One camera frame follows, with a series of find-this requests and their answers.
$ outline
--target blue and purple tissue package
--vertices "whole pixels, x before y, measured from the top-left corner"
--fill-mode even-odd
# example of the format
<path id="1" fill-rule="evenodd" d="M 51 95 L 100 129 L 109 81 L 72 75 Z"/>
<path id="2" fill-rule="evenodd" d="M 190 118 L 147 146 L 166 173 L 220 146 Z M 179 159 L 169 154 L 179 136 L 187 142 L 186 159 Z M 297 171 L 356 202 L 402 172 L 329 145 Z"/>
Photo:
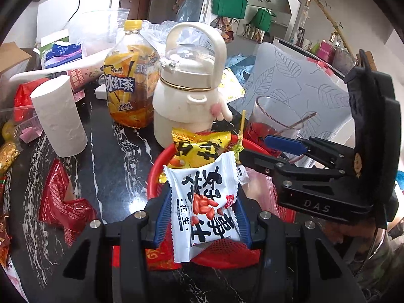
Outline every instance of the blue and purple tissue package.
<path id="1" fill-rule="evenodd" d="M 80 44 L 59 45 L 54 43 L 52 49 L 45 54 L 45 68 L 57 67 L 81 58 Z"/>

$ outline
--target white paper roll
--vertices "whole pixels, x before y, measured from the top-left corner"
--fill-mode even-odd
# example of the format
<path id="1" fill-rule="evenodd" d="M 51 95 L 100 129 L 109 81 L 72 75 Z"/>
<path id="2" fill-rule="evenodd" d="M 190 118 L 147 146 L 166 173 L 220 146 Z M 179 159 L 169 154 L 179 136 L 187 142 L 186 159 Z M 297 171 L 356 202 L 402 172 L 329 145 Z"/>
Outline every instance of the white paper roll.
<path id="1" fill-rule="evenodd" d="M 87 145 L 87 135 L 74 103 L 70 76 L 59 76 L 31 93 L 32 104 L 45 134 L 59 157 L 79 154 Z"/>

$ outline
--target person's hand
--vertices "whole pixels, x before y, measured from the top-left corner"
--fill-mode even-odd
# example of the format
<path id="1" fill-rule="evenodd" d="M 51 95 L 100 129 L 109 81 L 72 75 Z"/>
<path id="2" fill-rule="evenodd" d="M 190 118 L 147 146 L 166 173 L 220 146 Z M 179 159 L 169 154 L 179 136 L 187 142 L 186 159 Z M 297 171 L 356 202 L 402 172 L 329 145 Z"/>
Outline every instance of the person's hand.
<path id="1" fill-rule="evenodd" d="M 344 241 L 344 236 L 363 238 L 364 243 L 359 247 L 358 252 L 364 253 L 372 244 L 376 225 L 373 218 L 362 220 L 355 225 L 339 224 L 327 221 L 322 230 L 333 244 L 342 244 Z M 378 245 L 380 240 L 376 240 L 375 244 Z"/>

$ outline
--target green container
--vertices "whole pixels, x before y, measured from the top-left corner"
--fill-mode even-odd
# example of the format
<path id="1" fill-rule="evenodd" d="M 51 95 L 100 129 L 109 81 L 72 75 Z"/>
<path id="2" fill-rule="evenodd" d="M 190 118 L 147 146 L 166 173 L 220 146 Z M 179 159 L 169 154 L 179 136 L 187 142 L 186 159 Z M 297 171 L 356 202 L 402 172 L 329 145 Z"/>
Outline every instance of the green container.
<path id="1" fill-rule="evenodd" d="M 264 32 L 269 32 L 272 17 L 276 17 L 276 14 L 270 12 L 268 9 L 259 8 L 250 24 Z"/>
<path id="2" fill-rule="evenodd" d="M 212 13 L 221 17 L 243 19 L 247 0 L 213 0 Z"/>

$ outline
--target glass rim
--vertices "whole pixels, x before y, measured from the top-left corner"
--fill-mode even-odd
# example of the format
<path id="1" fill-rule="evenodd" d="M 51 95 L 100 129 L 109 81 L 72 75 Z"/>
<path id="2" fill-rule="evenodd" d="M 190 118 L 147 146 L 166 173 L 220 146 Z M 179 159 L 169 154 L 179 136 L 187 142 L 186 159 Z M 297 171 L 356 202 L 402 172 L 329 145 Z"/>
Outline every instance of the glass rim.
<path id="1" fill-rule="evenodd" d="M 301 129 L 303 128 L 304 122 L 302 122 L 302 123 L 299 124 L 299 125 L 300 125 L 299 128 L 296 128 L 296 127 L 291 128 L 290 126 L 285 125 L 285 124 L 279 122 L 278 120 L 274 119 L 270 114 L 268 114 L 268 113 L 261 107 L 261 105 L 259 104 L 259 101 L 258 101 L 260 98 L 269 98 L 269 99 L 273 99 L 273 100 L 279 101 L 280 103 L 282 103 L 282 101 L 280 101 L 280 100 L 278 100 L 278 99 L 276 99 L 276 98 L 274 98 L 274 97 L 270 97 L 270 96 L 259 96 L 259 97 L 257 97 L 257 99 L 255 99 L 255 103 L 257 104 L 258 108 L 260 108 L 260 110 L 261 110 L 266 116 L 268 116 L 270 119 L 272 119 L 274 122 L 278 123 L 279 125 L 281 125 L 281 126 L 287 128 L 287 129 L 290 129 L 290 130 L 301 130 Z M 292 110 L 292 111 L 296 114 L 297 117 L 300 117 L 292 108 L 290 108 L 290 106 L 288 106 L 288 105 L 286 105 L 286 106 L 287 106 L 290 110 Z"/>

